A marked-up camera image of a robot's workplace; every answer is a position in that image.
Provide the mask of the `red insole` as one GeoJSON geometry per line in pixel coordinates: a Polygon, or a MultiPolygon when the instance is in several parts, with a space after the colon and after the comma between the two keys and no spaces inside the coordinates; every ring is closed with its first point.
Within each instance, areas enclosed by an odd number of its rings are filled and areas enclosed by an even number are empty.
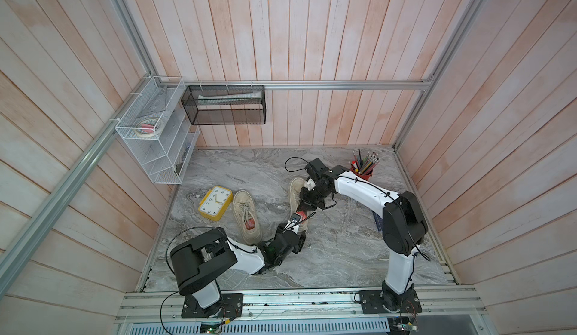
{"type": "Polygon", "coordinates": [[[293,214],[293,220],[295,223],[302,223],[307,219],[307,214],[303,211],[298,211],[293,214]]]}

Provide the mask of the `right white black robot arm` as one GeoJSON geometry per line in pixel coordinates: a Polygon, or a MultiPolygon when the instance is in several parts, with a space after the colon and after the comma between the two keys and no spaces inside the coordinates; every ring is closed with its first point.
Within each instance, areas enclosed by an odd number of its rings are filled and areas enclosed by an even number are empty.
{"type": "Polygon", "coordinates": [[[390,250],[389,267],[382,290],[359,294],[359,300],[373,306],[368,313],[384,311],[422,312],[413,275],[419,246],[428,232],[428,225],[419,201],[412,192],[392,192],[363,180],[342,166],[326,167],[320,159],[309,161],[304,186],[298,190],[297,214],[310,219],[315,210],[326,210],[325,199],[335,194],[346,196],[364,205],[382,219],[382,236],[390,250]]]}

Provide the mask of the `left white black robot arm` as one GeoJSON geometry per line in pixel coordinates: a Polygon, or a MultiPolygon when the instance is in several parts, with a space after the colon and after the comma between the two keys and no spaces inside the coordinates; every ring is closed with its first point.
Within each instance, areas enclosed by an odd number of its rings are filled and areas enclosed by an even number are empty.
{"type": "Polygon", "coordinates": [[[243,294],[223,294],[217,279],[227,270],[262,275],[279,267],[291,253],[299,253],[306,240],[307,215],[297,212],[277,227],[274,238],[248,246],[232,240],[223,228],[175,246],[165,260],[176,277],[178,293],[185,297],[183,318],[236,318],[242,314],[243,294]]]}

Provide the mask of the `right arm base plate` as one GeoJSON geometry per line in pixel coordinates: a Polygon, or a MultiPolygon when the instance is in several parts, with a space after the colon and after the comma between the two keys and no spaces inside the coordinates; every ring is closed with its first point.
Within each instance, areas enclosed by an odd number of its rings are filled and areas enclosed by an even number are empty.
{"type": "Polygon", "coordinates": [[[418,314],[422,312],[421,302],[413,288],[403,294],[396,294],[393,291],[365,290],[359,291],[358,296],[363,314],[400,312],[418,314]]]}

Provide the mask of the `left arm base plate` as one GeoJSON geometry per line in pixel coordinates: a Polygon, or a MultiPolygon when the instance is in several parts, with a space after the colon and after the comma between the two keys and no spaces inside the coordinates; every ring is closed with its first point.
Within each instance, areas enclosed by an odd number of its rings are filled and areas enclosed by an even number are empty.
{"type": "Polygon", "coordinates": [[[221,298],[207,308],[200,306],[196,298],[186,295],[181,312],[182,318],[228,318],[234,320],[242,315],[243,294],[222,294],[221,298]]]}

